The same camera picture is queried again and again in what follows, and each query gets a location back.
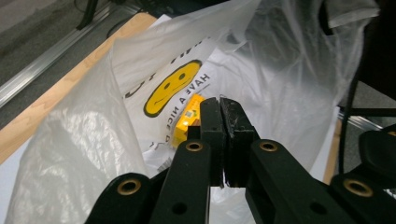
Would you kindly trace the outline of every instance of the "plastic bag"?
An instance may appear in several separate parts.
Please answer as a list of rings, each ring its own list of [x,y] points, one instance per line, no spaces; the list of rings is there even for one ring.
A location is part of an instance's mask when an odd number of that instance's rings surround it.
[[[319,6],[231,1],[117,41],[38,128],[7,223],[81,223],[114,177],[160,172],[195,92],[240,102],[261,138],[279,141],[309,170],[358,65],[367,23],[347,22],[326,36]],[[242,189],[211,193],[211,223],[253,222]]]

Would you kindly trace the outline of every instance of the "black metal bracket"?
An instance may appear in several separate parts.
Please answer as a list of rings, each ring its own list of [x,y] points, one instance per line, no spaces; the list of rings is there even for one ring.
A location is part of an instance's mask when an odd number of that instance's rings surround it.
[[[189,128],[169,171],[152,179],[138,174],[117,177],[87,223],[207,223],[210,187],[222,187],[223,172],[228,186],[246,188],[257,223],[396,223],[396,201],[377,179],[360,171],[335,176],[330,186],[318,182],[281,144],[260,139],[236,101],[203,101],[201,122],[201,127]],[[387,171],[396,161],[378,162],[383,157],[371,149],[373,141],[384,138],[383,145],[374,146],[388,157],[393,153],[393,158],[396,152],[390,148],[396,136],[389,133],[367,133],[361,140],[369,161],[365,167],[382,169],[379,173],[386,177],[396,170]],[[386,183],[395,182],[390,175]]]

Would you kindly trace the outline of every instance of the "yellow smiley face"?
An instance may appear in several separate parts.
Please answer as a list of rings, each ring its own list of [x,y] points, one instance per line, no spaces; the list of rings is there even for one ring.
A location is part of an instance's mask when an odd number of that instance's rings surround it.
[[[192,60],[169,75],[146,101],[145,114],[150,118],[157,117],[169,100],[192,82],[201,65],[201,61]]]

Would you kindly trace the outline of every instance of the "gray floor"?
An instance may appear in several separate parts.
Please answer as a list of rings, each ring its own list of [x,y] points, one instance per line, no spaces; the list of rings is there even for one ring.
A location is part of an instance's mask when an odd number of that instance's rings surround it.
[[[78,1],[83,8],[85,1]],[[0,129],[5,127],[29,104],[36,100],[50,86],[56,83],[78,62],[106,39],[107,31],[118,21],[131,15],[123,10],[111,14],[87,36],[48,69],[42,76],[20,92],[15,98],[0,108]],[[0,85],[21,71],[46,49],[54,45],[62,37],[70,33],[80,22],[82,13],[71,0],[58,0],[54,4],[37,11],[24,22],[16,24],[0,34]],[[396,102],[360,84],[355,100],[359,107],[396,107]],[[373,119],[382,126],[396,123],[396,119]],[[346,138],[346,171],[360,163],[358,153],[358,137],[362,130],[349,125]]]

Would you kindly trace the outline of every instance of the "metal strip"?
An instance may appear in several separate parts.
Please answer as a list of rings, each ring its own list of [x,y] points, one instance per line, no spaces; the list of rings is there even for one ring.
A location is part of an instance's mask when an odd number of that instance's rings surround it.
[[[66,37],[61,39],[58,43],[40,55],[32,63],[27,65],[17,75],[15,75],[8,82],[0,87],[0,108],[3,107],[9,100],[22,91],[27,85],[39,77],[52,64],[54,64],[65,52],[78,42],[90,30],[96,27],[108,15],[119,8],[115,4],[107,3],[100,9],[90,25],[82,30],[74,30]]]
[[[342,113],[342,112],[338,113],[338,118],[343,119],[344,113]],[[368,119],[360,117],[360,116],[349,117],[348,123],[352,124],[353,126],[359,128],[359,129],[362,129],[364,131],[379,131],[382,129],[381,126],[371,122]]]

